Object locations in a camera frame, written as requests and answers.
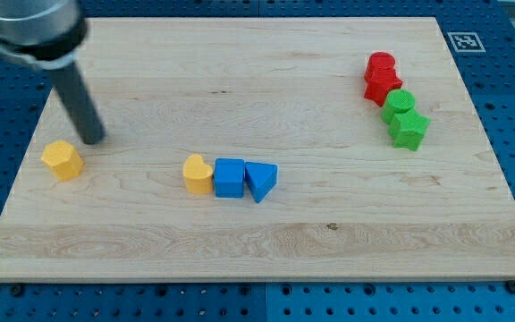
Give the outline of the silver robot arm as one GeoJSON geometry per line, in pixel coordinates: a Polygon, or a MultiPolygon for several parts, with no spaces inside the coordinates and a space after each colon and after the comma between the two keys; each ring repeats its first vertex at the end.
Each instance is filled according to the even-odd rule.
{"type": "Polygon", "coordinates": [[[77,0],[0,0],[0,56],[46,72],[80,139],[94,145],[105,129],[76,62],[87,33],[77,0]]]}

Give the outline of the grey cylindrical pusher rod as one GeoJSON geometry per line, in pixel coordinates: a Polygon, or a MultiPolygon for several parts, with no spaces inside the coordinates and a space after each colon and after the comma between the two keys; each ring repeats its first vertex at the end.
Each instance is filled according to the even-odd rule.
{"type": "Polygon", "coordinates": [[[71,62],[47,74],[82,142],[100,143],[106,135],[105,128],[78,65],[71,62]]]}

